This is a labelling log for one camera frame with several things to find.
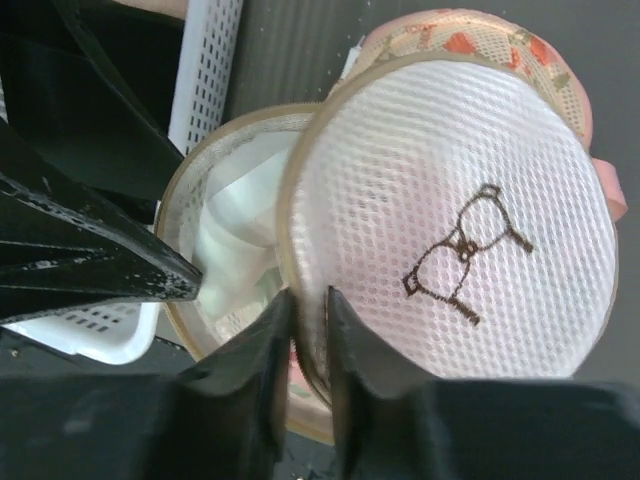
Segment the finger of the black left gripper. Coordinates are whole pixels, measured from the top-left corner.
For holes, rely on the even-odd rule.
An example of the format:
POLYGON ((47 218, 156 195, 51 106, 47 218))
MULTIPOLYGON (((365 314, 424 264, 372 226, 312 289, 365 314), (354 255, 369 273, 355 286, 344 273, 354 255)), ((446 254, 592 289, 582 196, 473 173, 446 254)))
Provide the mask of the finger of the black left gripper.
POLYGON ((117 302, 188 301, 202 275, 1 125, 1 321, 117 302))

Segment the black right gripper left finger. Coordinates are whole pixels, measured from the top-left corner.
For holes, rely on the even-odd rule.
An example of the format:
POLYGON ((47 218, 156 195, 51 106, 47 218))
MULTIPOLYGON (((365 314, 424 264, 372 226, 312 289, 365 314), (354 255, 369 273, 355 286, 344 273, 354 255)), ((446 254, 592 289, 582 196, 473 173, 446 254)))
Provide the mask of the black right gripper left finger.
POLYGON ((292 294, 168 375, 1 381, 5 479, 269 479, 281 459, 292 294))

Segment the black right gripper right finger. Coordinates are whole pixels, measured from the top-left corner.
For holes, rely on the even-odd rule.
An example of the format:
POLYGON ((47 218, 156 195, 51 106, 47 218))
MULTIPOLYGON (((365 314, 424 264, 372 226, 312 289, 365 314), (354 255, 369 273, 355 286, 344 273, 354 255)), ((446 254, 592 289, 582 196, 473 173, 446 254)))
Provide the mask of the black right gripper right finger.
POLYGON ((635 479, 639 393, 573 380, 446 380, 326 297, 340 479, 635 479))

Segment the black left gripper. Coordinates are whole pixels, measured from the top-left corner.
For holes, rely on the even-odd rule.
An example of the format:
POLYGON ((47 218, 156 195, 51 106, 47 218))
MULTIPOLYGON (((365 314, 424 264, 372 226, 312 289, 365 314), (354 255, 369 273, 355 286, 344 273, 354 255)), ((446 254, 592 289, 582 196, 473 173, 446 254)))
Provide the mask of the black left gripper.
POLYGON ((117 1, 5 1, 9 125, 47 162, 150 224, 181 162, 168 137, 183 21, 117 1))

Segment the white bra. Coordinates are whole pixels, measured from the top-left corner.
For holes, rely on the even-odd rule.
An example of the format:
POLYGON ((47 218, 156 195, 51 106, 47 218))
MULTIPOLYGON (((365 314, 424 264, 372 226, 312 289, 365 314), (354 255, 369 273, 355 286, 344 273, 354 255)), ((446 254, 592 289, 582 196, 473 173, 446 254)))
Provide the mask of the white bra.
POLYGON ((290 150, 240 147, 209 174, 194 259, 203 268, 197 300, 210 317, 247 302, 275 265, 276 200, 290 150))

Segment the white mesh laundry bag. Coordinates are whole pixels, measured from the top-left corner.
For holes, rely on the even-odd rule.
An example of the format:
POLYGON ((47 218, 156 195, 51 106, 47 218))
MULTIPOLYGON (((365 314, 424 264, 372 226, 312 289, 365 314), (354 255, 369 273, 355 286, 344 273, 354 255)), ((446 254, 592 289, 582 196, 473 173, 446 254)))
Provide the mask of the white mesh laundry bag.
POLYGON ((330 289, 435 376, 567 378, 614 302, 616 187, 537 82, 459 54, 386 61, 187 157, 156 231, 204 285, 169 315, 202 358, 280 276, 323 401, 330 289))

